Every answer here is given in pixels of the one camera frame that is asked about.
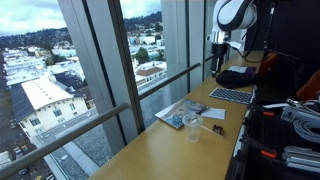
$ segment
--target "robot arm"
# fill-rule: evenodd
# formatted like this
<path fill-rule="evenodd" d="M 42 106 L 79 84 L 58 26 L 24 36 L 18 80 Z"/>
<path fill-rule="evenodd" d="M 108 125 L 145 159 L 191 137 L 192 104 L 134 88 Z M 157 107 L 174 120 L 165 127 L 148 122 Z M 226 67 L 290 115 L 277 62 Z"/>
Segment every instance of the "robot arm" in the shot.
<path fill-rule="evenodd" d="M 213 11 L 212 33 L 246 29 L 257 21 L 253 0 L 218 0 Z"/>

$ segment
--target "wooden desk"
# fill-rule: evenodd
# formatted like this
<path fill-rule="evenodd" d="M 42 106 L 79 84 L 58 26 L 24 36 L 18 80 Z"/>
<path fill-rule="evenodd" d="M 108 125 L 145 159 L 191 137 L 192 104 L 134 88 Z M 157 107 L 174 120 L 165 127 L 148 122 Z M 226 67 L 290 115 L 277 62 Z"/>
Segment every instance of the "wooden desk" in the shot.
<path fill-rule="evenodd" d="M 253 52 L 250 59 L 259 59 L 262 52 Z M 248 64 L 239 57 L 230 60 L 223 68 L 231 65 L 258 66 Z M 227 173 L 246 105 L 210 98 L 215 87 L 221 87 L 215 79 L 208 78 L 186 99 L 213 108 L 226 109 L 226 119 L 204 118 L 203 125 L 214 124 L 224 129 L 224 137 L 201 129 L 197 143 L 186 140 L 184 129 L 176 130 L 163 121 L 156 121 L 111 161 L 102 166 L 90 179 L 224 179 Z M 251 92 L 252 87 L 239 90 Z"/>

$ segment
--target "sky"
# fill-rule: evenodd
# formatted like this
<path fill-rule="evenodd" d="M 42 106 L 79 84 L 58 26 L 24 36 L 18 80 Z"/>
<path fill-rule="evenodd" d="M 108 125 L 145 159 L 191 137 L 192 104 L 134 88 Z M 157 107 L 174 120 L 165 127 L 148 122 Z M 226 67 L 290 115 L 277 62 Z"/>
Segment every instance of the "sky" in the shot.
<path fill-rule="evenodd" d="M 121 0 L 124 18 L 161 11 L 160 0 Z M 57 0 L 0 0 L 0 36 L 66 27 Z"/>

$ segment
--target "desk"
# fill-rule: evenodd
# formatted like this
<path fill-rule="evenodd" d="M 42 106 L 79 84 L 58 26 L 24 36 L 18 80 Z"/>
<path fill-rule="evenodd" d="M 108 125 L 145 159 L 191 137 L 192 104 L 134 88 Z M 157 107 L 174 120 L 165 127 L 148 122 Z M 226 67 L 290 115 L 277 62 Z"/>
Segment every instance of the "desk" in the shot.
<path fill-rule="evenodd" d="M 252 52 L 249 59 L 260 59 L 262 52 Z M 239 57 L 234 58 L 224 69 L 232 65 L 249 64 Z M 224 179 L 232 157 L 246 105 L 209 97 L 215 87 L 221 87 L 213 78 L 206 79 L 186 96 L 213 108 L 226 109 L 226 119 L 204 118 L 203 125 L 214 124 L 224 128 L 224 137 L 201 129 L 197 143 L 186 140 L 184 129 L 176 130 L 158 120 L 123 148 L 90 179 Z M 251 92 L 251 87 L 240 88 Z"/>

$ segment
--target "cityscape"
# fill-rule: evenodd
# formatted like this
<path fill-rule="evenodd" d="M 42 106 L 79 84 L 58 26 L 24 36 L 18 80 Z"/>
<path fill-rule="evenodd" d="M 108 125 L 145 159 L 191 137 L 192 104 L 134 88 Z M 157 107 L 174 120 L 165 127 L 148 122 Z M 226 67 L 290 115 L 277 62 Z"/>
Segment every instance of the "cityscape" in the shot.
<path fill-rule="evenodd" d="M 145 91 L 167 78 L 161 12 L 124 22 L 136 85 Z M 1 169 L 98 113 L 66 27 L 0 36 L 0 50 Z M 87 179 L 113 157 L 103 131 L 97 126 L 9 179 Z"/>

